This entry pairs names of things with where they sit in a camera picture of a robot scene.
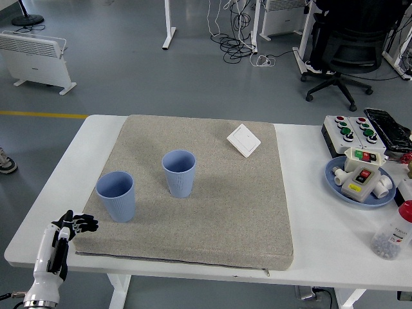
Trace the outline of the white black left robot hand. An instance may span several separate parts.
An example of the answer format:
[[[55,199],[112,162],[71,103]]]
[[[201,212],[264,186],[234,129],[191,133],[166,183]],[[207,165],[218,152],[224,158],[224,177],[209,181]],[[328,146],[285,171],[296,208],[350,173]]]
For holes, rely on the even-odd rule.
[[[98,221],[94,216],[68,210],[60,219],[51,222],[42,236],[33,269],[34,282],[25,294],[25,308],[56,308],[59,287],[68,273],[67,256],[70,241],[83,232],[95,232]]]

